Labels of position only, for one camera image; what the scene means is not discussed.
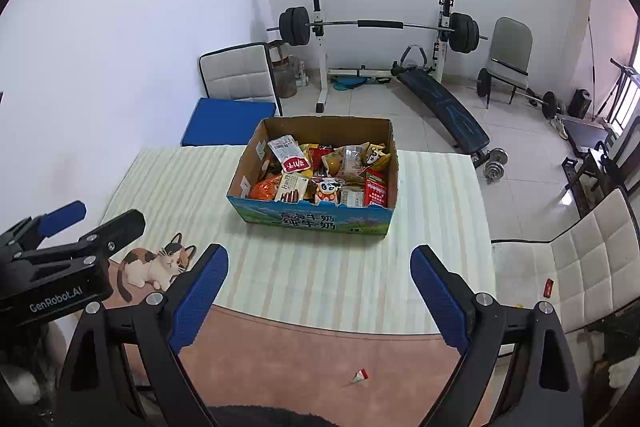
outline black speaker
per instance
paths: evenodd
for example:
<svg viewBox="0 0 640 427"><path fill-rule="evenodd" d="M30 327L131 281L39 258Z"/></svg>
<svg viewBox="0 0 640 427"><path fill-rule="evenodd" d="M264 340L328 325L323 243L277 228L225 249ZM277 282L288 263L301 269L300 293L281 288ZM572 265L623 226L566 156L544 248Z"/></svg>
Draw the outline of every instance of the black speaker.
<svg viewBox="0 0 640 427"><path fill-rule="evenodd" d="M566 113L574 118L584 118L591 105L591 95L586 89L576 89Z"/></svg>

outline window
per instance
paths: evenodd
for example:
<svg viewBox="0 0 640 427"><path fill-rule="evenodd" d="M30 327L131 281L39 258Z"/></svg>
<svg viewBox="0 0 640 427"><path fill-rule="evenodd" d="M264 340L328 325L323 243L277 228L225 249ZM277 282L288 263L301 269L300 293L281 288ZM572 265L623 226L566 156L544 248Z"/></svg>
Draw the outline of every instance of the window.
<svg viewBox="0 0 640 427"><path fill-rule="evenodd" d="M636 42L632 52L632 65L636 71L640 71L640 54L638 54L638 31L640 23L636 29ZM611 126L613 130L620 136L626 124L629 123L631 115L633 115L640 100L640 87L631 78L626 77L620 90L620 98L611 113Z"/></svg>

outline cardboard box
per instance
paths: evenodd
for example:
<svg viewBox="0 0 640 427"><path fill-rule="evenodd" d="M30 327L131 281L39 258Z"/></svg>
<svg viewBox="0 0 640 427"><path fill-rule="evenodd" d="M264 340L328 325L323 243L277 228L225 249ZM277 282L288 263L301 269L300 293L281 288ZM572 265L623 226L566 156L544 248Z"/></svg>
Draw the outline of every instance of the cardboard box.
<svg viewBox="0 0 640 427"><path fill-rule="evenodd" d="M344 204L336 206L325 202L316 205L308 201L284 203L248 199L246 195L257 182L262 160L268 150L267 143L286 134L293 136L300 144L319 143L333 147L364 142L386 144L386 151L392 154L386 174L387 208L376 205L350 208ZM397 197L398 154L391 122L352 116L296 116L262 120L244 149L226 193L226 198L248 223L374 235L386 235Z"/></svg>

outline cat sticker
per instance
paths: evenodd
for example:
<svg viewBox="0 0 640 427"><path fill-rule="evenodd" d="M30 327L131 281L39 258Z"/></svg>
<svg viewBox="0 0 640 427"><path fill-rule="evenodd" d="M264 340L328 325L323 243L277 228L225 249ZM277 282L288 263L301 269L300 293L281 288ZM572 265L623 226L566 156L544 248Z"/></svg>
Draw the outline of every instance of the cat sticker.
<svg viewBox="0 0 640 427"><path fill-rule="evenodd" d="M134 248L127 253L118 267L118 292L123 299L131 302L131 293L124 287L123 277L126 277L127 283L138 288L150 283L155 290L167 291L174 279L187 270L195 253L195 245L186 248L182 246L180 232L157 254L145 248Z"/></svg>

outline blue gripper pad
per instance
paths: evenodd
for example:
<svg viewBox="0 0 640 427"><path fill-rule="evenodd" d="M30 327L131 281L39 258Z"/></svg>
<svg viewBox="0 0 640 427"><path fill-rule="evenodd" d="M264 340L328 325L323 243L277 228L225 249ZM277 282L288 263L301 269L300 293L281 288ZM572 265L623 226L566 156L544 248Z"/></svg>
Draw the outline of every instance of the blue gripper pad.
<svg viewBox="0 0 640 427"><path fill-rule="evenodd" d="M412 251L410 267L411 277L445 343L464 354L469 345L467 317L444 280L452 274L427 245Z"/></svg>
<svg viewBox="0 0 640 427"><path fill-rule="evenodd" d="M71 225L82 221L86 216L86 207L82 201L61 206L49 214L44 214L38 223L38 233L43 237L52 237Z"/></svg>
<svg viewBox="0 0 640 427"><path fill-rule="evenodd" d="M193 344L228 270L226 250L220 245L209 245L195 266L179 275L167 290L168 310L173 312L168 343L176 355L184 346Z"/></svg>

